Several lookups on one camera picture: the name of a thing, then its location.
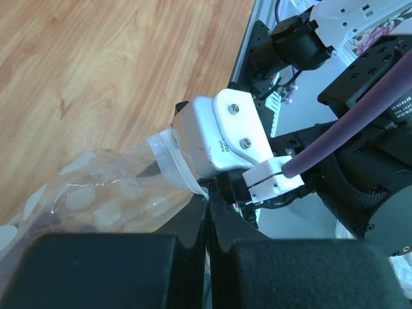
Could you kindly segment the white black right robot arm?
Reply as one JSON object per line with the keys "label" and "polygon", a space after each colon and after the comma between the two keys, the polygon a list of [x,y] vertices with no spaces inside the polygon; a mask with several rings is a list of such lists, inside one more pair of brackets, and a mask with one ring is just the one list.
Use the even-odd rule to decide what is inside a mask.
{"label": "white black right robot arm", "polygon": [[226,89],[176,105],[152,136],[155,160],[139,177],[203,192],[215,180],[251,224],[316,193],[356,239],[390,256],[411,252],[411,35],[387,34],[317,97],[336,121],[272,137],[283,89],[320,68],[351,37],[410,8],[409,1],[320,1],[278,19],[256,1]]}

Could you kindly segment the clear polka dot zip bag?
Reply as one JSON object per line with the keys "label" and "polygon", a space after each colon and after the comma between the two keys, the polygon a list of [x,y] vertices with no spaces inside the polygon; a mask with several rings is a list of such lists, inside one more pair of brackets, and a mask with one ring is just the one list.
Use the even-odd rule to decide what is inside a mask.
{"label": "clear polka dot zip bag", "polygon": [[[157,161],[161,174],[137,178]],[[195,195],[191,174],[170,129],[125,153],[85,153],[33,193],[1,225],[1,272],[11,272],[37,237],[52,232],[151,232]]]}

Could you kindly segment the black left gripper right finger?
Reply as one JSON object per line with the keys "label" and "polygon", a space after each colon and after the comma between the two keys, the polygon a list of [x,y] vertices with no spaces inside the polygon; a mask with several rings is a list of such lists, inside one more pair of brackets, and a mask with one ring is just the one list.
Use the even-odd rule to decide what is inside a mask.
{"label": "black left gripper right finger", "polygon": [[271,239],[209,185],[214,308],[404,308],[388,259],[365,241]]}

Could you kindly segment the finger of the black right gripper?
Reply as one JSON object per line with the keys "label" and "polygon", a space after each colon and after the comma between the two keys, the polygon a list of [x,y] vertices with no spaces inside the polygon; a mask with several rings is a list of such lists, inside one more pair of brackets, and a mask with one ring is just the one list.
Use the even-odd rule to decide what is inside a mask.
{"label": "finger of the black right gripper", "polygon": [[161,170],[157,161],[153,161],[150,163],[143,171],[137,174],[137,178],[147,178],[147,177],[154,177],[156,175],[161,174]]}

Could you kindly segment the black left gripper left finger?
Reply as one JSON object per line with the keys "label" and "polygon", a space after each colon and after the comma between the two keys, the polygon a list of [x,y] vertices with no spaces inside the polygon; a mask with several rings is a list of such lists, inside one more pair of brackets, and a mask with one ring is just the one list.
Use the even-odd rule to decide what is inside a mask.
{"label": "black left gripper left finger", "polygon": [[152,233],[49,234],[24,253],[2,308],[201,308],[207,201]]}

